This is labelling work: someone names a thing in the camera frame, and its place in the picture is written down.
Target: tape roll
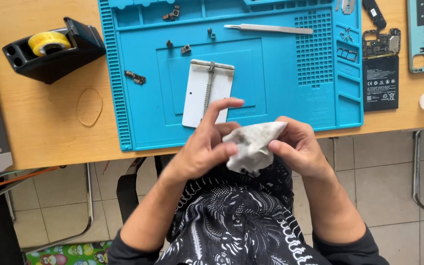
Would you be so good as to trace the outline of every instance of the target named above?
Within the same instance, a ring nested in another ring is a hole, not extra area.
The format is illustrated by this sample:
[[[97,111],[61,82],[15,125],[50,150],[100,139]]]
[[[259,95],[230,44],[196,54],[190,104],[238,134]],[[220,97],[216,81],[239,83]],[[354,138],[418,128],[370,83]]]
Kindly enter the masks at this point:
[[[62,33],[49,31],[37,33],[30,37],[29,47],[35,55],[42,57],[54,51],[69,49],[71,44]]]

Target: tiled floor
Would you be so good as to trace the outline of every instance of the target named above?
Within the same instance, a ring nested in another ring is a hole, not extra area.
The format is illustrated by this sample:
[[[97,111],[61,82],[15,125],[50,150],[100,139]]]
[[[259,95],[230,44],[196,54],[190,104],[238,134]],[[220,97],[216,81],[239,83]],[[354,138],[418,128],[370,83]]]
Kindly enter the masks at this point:
[[[370,227],[380,253],[391,265],[424,265],[424,210],[411,198],[413,140],[411,132],[385,132],[337,139],[336,170],[350,199]],[[319,140],[333,166],[333,142]],[[424,203],[424,133],[421,147],[421,200]],[[94,225],[73,242],[113,239],[122,221],[115,189],[132,159],[92,167]],[[309,203],[302,177],[294,173],[295,215],[311,243]],[[148,158],[137,180],[142,200],[156,181]],[[87,223],[83,165],[71,165],[34,177],[12,191],[15,230],[21,247],[38,246],[81,232]]]

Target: blue silicone repair mat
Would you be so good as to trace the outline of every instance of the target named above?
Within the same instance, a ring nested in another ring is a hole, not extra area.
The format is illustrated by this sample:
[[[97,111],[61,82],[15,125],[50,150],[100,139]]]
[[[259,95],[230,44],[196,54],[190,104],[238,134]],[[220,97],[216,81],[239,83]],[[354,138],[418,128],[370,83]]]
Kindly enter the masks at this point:
[[[181,124],[191,59],[235,66],[231,95],[245,105],[229,109],[227,121],[250,125],[284,115],[310,123],[315,131],[363,123],[359,0],[350,14],[341,7],[336,11],[335,0],[98,2],[122,151],[184,145],[194,130]],[[175,5],[179,17],[163,20]],[[306,27],[314,33],[223,27],[242,23]],[[187,44],[191,52],[181,54]],[[124,70],[146,82],[134,83]]]

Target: colorful mat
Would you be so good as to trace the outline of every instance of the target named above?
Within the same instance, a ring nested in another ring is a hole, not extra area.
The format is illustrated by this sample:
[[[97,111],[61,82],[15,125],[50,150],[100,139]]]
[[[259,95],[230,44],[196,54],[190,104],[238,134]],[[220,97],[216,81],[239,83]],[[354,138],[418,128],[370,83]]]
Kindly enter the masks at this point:
[[[28,265],[106,265],[112,241],[55,246],[27,253]]]

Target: rubber band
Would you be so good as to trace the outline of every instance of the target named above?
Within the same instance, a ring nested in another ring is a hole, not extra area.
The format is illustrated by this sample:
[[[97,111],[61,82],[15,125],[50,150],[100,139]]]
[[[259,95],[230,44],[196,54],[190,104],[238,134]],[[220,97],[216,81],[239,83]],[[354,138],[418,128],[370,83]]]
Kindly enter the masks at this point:
[[[86,123],[86,122],[84,122],[84,121],[82,121],[81,120],[81,118],[80,118],[80,113],[79,113],[79,109],[78,109],[78,105],[80,104],[80,99],[81,99],[81,96],[86,92],[86,90],[88,90],[88,89],[92,89],[92,90],[94,90],[94,91],[96,91],[97,92],[97,94],[99,95],[99,99],[101,99],[101,109],[99,110],[99,113],[97,114],[97,117],[94,119],[94,121],[92,122],[92,123]],[[102,96],[101,96],[101,93],[99,93],[99,91],[97,91],[96,89],[94,89],[94,88],[86,88],[80,95],[79,95],[79,98],[78,98],[78,103],[76,104],[76,113],[77,113],[77,116],[78,116],[78,120],[79,120],[79,122],[81,123],[81,124],[83,124],[84,126],[86,126],[86,127],[92,127],[92,126],[94,126],[94,124],[96,124],[96,122],[97,122],[97,120],[99,119],[99,117],[101,116],[101,112],[102,112],[102,107],[103,107],[103,102],[102,102]]]

